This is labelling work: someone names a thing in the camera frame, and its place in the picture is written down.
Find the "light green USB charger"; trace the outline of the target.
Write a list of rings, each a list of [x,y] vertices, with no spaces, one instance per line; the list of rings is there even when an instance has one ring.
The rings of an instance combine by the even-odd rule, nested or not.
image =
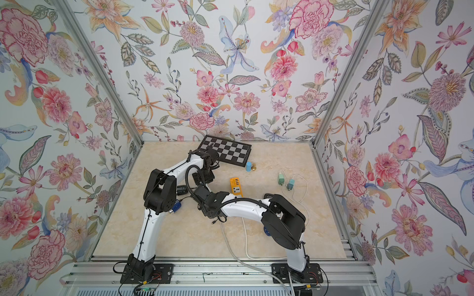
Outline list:
[[[278,184],[283,186],[285,184],[285,176],[283,173],[278,174]]]

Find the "teal USB charger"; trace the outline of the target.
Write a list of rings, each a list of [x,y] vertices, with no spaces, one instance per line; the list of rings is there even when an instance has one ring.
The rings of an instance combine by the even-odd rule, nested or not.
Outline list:
[[[292,191],[294,187],[295,187],[295,180],[291,178],[288,181],[288,183],[286,185],[286,188],[287,188],[287,190]]]

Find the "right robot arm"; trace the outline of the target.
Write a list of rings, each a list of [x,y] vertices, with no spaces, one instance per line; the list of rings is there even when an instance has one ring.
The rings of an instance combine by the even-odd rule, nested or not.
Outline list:
[[[304,248],[306,217],[279,194],[266,194],[264,199],[239,197],[229,192],[211,192],[200,185],[191,191],[201,212],[208,218],[244,218],[263,224],[270,237],[285,249],[289,272],[304,279],[309,256]]]

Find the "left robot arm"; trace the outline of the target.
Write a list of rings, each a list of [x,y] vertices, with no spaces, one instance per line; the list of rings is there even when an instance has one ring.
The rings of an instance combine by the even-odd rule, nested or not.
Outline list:
[[[218,160],[218,152],[191,150],[185,160],[165,170],[155,169],[149,176],[144,192],[144,219],[138,242],[128,256],[120,283],[152,281],[155,275],[154,260],[156,242],[164,218],[177,201],[177,187],[188,181],[188,174],[194,170],[204,180],[205,173],[211,173]]]

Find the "black electric shaver left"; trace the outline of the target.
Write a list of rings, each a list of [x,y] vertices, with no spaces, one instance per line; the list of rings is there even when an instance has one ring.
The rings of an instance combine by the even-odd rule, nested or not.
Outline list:
[[[187,186],[185,185],[180,185],[180,186],[177,186],[177,195],[178,196],[183,196],[185,194],[187,194],[189,192]]]

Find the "orange power strip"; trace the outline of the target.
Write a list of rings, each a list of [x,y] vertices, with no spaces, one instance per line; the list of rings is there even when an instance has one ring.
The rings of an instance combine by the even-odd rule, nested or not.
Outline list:
[[[231,190],[232,190],[233,195],[238,196],[238,197],[243,197],[243,191],[242,191],[242,187],[241,187],[241,183],[240,183],[239,178],[237,178],[237,177],[231,178],[230,179],[230,186],[231,186]]]

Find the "black white chessboard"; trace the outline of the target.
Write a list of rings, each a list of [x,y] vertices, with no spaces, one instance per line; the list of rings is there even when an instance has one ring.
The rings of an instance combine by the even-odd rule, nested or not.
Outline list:
[[[226,140],[214,136],[205,136],[198,149],[212,148],[218,153],[220,162],[245,167],[252,149],[252,145]]]

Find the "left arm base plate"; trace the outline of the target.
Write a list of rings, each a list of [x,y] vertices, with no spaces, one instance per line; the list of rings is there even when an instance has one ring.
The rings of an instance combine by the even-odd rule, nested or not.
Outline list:
[[[154,263],[144,268],[127,264],[122,272],[121,284],[170,284],[174,272],[173,264]]]

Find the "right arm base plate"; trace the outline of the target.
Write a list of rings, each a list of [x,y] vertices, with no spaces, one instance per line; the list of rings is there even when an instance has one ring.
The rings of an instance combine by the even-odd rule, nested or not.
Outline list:
[[[271,264],[272,274],[285,284],[293,282],[301,284],[323,284],[324,275],[317,263],[308,264],[303,271],[295,271],[288,267],[286,263]]]

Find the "left aluminium corner post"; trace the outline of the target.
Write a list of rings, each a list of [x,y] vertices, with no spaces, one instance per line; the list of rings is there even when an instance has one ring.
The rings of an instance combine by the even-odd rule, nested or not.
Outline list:
[[[125,125],[128,134],[136,142],[138,149],[141,149],[144,145],[143,138],[137,132],[137,129],[133,124],[131,117],[128,115],[119,94],[107,76],[107,73],[104,71],[102,63],[100,62],[100,58],[95,53],[89,39],[79,24],[79,21],[74,16],[73,10],[67,1],[52,0],[52,4],[58,11],[59,15],[64,19],[64,23],[71,31],[70,34],[72,37],[78,43],[79,49],[85,54],[85,57],[90,62],[91,68],[93,69],[98,82],[109,95],[118,115],[123,120],[123,124]]]

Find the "aluminium corner post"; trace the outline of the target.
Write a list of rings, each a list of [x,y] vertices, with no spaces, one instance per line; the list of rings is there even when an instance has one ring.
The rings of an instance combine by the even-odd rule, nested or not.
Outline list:
[[[331,97],[331,100],[327,103],[324,103],[323,105],[323,107],[325,107],[325,110],[323,113],[323,120],[321,126],[316,135],[310,141],[311,148],[313,150],[316,150],[317,146],[321,142],[323,142],[324,134],[326,133],[330,125],[333,114],[335,113],[338,104],[342,100],[347,87],[353,80],[354,74],[359,64],[362,62],[365,50],[367,49],[370,43],[370,39],[374,35],[376,26],[382,19],[385,9],[389,5],[389,3],[389,1],[374,1],[375,6],[370,11],[370,14],[367,16],[367,21],[365,22],[363,31],[358,39],[358,45],[355,47],[352,55],[350,56],[348,65],[342,72],[336,91]]]
[[[64,19],[64,23],[71,31],[70,34],[72,37],[78,43],[79,49],[85,54],[85,57],[90,62],[91,68],[93,69],[98,82],[109,95],[118,115],[123,120],[123,124],[125,125],[128,134],[136,142],[138,149],[141,149],[144,145],[143,138],[137,132],[137,129],[133,124],[131,117],[128,115],[119,94],[107,76],[107,73],[104,71],[102,63],[100,62],[100,58],[95,53],[89,39],[79,24],[79,21],[74,16],[73,10],[67,1],[52,0],[52,4],[58,11],[59,15]]]

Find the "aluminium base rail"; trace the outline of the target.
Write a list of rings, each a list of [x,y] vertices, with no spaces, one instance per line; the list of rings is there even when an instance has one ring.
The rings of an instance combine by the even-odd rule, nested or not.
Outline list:
[[[323,284],[275,283],[268,261],[172,260],[170,284],[121,284],[111,261],[75,264],[60,279],[62,296],[380,296],[369,264],[321,261]]]

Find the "right aluminium corner post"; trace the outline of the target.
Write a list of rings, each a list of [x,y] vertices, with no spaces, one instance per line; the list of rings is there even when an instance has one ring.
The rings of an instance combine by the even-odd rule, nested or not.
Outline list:
[[[370,14],[367,16],[367,21],[365,22],[363,31],[358,39],[358,45],[355,47],[352,55],[350,56],[348,65],[342,72],[336,91],[331,97],[331,100],[327,103],[324,103],[323,105],[323,107],[325,107],[325,110],[323,113],[323,120],[321,126],[316,135],[310,141],[311,148],[313,150],[316,150],[317,146],[321,142],[323,142],[324,134],[326,133],[330,125],[333,114],[335,113],[338,104],[342,100],[347,87],[353,80],[354,74],[359,64],[362,62],[365,50],[367,49],[370,43],[370,39],[374,35],[376,26],[382,19],[385,9],[389,5],[389,3],[389,1],[374,1],[375,6],[370,11]]]

